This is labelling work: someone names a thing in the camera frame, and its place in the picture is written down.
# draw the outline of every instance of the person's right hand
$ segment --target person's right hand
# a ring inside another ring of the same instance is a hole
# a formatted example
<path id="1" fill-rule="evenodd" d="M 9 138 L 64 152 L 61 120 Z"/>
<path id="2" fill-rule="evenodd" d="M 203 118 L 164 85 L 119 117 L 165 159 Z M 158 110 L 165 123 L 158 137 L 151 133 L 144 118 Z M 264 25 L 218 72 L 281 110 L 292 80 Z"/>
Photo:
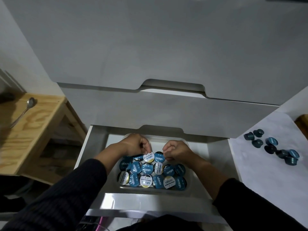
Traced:
<path id="1" fill-rule="evenodd" d="M 163 147 L 163 154 L 166 160 L 173 159 L 189 166 L 189 161 L 196 156 L 183 141 L 170 140 Z"/>

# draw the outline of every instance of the white countertop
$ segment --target white countertop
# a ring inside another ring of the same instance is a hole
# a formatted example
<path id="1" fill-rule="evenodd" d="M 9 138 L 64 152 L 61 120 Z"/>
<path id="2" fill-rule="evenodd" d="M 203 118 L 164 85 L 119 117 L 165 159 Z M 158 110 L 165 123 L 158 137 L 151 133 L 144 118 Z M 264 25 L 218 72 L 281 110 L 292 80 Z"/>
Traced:
<path id="1" fill-rule="evenodd" d="M 294 149 L 300 158 L 296 166 L 290 166 L 276 154 L 268 154 L 264 150 L 264 145 L 255 148 L 243 135 L 229 139 L 242 182 L 308 227 L 307 139 L 285 113 L 271 113 L 246 133 L 256 129 L 264 130 L 264 135 L 260 138 L 264 145 L 266 138 L 274 137 L 278 140 L 278 150 Z"/>

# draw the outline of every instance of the pink cable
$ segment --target pink cable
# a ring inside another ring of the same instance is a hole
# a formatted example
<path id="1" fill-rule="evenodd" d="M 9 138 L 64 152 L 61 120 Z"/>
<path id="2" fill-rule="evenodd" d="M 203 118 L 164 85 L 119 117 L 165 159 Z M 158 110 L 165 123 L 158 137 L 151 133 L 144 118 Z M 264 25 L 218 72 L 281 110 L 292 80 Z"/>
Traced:
<path id="1" fill-rule="evenodd" d="M 100 217 L 100 219 L 99 219 L 99 222 L 98 222 L 98 223 L 99 223 L 100 225 L 102 224 L 103 218 L 104 218 L 104 217 Z M 99 229 L 100 229 L 100 226 L 98 225 L 95 231 L 99 231 Z"/>

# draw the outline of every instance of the hand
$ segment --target hand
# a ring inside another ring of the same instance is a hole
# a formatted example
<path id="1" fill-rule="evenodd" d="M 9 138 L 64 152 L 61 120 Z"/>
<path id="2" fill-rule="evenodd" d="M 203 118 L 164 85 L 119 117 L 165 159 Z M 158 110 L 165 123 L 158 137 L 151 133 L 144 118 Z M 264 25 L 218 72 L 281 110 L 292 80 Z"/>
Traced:
<path id="1" fill-rule="evenodd" d="M 183 141 L 170 140 L 163 147 L 166 160 L 178 160 L 190 167 L 190 161 L 197 156 Z"/>
<path id="2" fill-rule="evenodd" d="M 130 134 L 119 143 L 125 146 L 125 155 L 133 156 L 152 152 L 149 141 L 140 134 Z"/>

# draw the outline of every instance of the person's left hand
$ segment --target person's left hand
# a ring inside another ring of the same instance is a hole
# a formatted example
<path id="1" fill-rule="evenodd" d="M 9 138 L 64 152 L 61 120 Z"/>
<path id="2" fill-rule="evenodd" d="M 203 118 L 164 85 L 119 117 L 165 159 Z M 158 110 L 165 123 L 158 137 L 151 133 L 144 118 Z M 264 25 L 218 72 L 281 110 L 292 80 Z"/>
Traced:
<path id="1" fill-rule="evenodd" d="M 152 152 L 149 141 L 140 134 L 130 134 L 119 143 L 125 145 L 125 155 L 133 156 Z"/>

